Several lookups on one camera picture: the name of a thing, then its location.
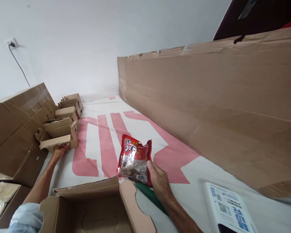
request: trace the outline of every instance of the barcode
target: barcode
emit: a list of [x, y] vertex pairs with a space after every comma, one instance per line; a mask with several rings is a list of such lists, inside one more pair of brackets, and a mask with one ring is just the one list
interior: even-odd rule
[[138, 180], [146, 180], [146, 176], [136, 175]]
[[226, 213], [226, 214], [228, 214], [228, 215], [231, 215], [231, 212], [230, 212], [228, 206], [223, 205], [223, 204], [221, 204], [220, 202], [218, 202], [218, 203], [219, 203], [220, 210], [221, 210], [223, 213]]

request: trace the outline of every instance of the white plastic sheet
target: white plastic sheet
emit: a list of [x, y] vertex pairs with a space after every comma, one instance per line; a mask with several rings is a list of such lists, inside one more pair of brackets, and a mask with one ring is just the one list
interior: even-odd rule
[[[119, 96], [83, 104], [79, 147], [70, 150], [54, 171], [49, 194], [62, 188], [102, 180], [116, 174], [123, 133], [146, 143], [152, 139], [152, 159], [168, 173], [172, 191], [205, 233], [211, 232], [202, 184], [206, 181], [240, 194], [258, 232], [291, 232], [291, 205], [269, 199], [198, 155], [160, 126], [127, 105]], [[41, 172], [49, 162], [49, 153]], [[177, 232], [163, 214], [141, 192], [140, 209], [152, 220], [157, 232]]]

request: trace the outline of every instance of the plastic packaging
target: plastic packaging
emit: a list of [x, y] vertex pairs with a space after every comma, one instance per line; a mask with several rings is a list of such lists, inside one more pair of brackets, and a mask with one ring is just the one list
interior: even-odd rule
[[123, 134], [122, 150], [117, 168], [118, 175], [152, 186], [150, 173], [146, 165], [147, 160], [151, 160], [151, 151], [152, 140], [149, 140], [143, 146], [138, 140]]

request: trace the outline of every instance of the cardboard box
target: cardboard box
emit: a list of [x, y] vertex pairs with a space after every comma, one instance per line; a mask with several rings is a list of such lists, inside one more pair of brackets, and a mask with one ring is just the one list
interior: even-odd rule
[[291, 197], [291, 28], [119, 57], [120, 96], [236, 178]]
[[32, 188], [47, 154], [25, 128], [19, 128], [0, 146], [0, 181]]
[[44, 221], [40, 233], [114, 232], [154, 233], [150, 216], [136, 202], [131, 181], [118, 177], [54, 189], [59, 196], [42, 201]]
[[0, 182], [0, 229], [9, 227], [14, 212], [29, 192], [25, 186]]
[[72, 114], [72, 117], [52, 119], [52, 120], [48, 120], [46, 122], [47, 123], [43, 125], [43, 128], [46, 130], [62, 127], [65, 125], [71, 125], [73, 122], [75, 122], [75, 131], [76, 132], [78, 132], [78, 128], [79, 128], [79, 121], [78, 121], [78, 118], [77, 118], [77, 115], [75, 112]]
[[75, 107], [76, 114], [77, 114], [78, 118], [80, 119], [80, 117], [81, 117], [81, 109], [79, 107], [79, 104], [78, 104], [78, 100], [77, 99], [71, 99], [71, 100], [61, 101], [61, 102], [59, 102], [58, 107], [59, 108]]
[[0, 145], [6, 141], [22, 123], [0, 103]]
[[47, 155], [34, 135], [55, 110], [44, 83], [0, 101], [0, 180], [34, 185]]
[[61, 108], [55, 111], [55, 118], [66, 118], [72, 117], [73, 113], [76, 112], [75, 107]]
[[40, 142], [40, 149], [42, 150], [46, 148], [52, 153], [55, 145], [67, 142], [70, 143], [68, 147], [69, 149], [77, 148], [79, 143], [78, 135], [75, 131], [75, 123], [76, 122], [72, 125], [50, 130], [49, 132], [51, 132], [52, 135], [57, 136], [56, 138], [52, 138], [45, 129], [39, 128], [39, 133], [36, 134], [36, 139]]
[[81, 111], [83, 111], [83, 104], [82, 104], [82, 101], [81, 101], [81, 98], [80, 98], [79, 93], [77, 93], [77, 94], [72, 94], [72, 95], [66, 95], [66, 96], [62, 99], [62, 101], [64, 101], [64, 100], [71, 100], [71, 99], [77, 99], [77, 100], [78, 100], [79, 107], [80, 107]]

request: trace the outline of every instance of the white wall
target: white wall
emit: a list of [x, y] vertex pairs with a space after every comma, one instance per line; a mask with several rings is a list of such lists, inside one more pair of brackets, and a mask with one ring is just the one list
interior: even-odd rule
[[117, 57], [212, 40], [231, 0], [0, 0], [0, 99], [45, 82], [55, 102], [119, 94]]

